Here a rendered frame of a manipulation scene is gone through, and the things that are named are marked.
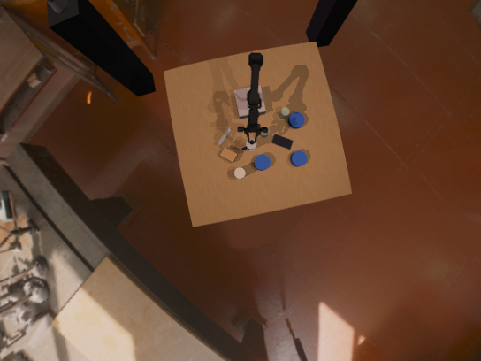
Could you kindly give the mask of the glass french press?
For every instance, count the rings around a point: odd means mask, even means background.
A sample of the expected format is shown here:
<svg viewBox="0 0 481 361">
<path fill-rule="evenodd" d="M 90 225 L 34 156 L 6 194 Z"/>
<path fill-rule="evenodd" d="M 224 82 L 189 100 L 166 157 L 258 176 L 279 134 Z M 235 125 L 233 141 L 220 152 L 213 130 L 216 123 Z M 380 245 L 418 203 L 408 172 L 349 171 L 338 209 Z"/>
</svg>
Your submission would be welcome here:
<svg viewBox="0 0 481 361">
<path fill-rule="evenodd" d="M 256 148 L 255 139 L 250 138 L 250 139 L 249 139 L 249 142 L 248 142 L 248 140 L 247 140 L 246 146 L 243 147 L 242 150 L 247 149 L 248 151 L 253 151 L 255 148 Z"/>
</svg>

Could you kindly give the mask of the dark blue short cylinder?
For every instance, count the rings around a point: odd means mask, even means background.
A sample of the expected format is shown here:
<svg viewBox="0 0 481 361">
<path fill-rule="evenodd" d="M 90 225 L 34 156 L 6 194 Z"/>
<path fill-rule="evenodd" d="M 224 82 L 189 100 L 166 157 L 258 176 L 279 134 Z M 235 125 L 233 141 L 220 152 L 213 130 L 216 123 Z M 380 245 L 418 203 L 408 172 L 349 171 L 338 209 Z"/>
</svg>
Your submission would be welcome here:
<svg viewBox="0 0 481 361">
<path fill-rule="evenodd" d="M 303 151 L 296 151 L 292 153 L 290 161 L 294 166 L 303 166 L 306 164 L 307 156 Z"/>
<path fill-rule="evenodd" d="M 299 129 L 305 123 L 304 117 L 301 113 L 295 112 L 289 116 L 288 124 L 292 128 Z"/>
<path fill-rule="evenodd" d="M 269 168 L 271 160 L 267 155 L 261 154 L 256 157 L 254 164 L 256 169 L 263 171 Z"/>
</svg>

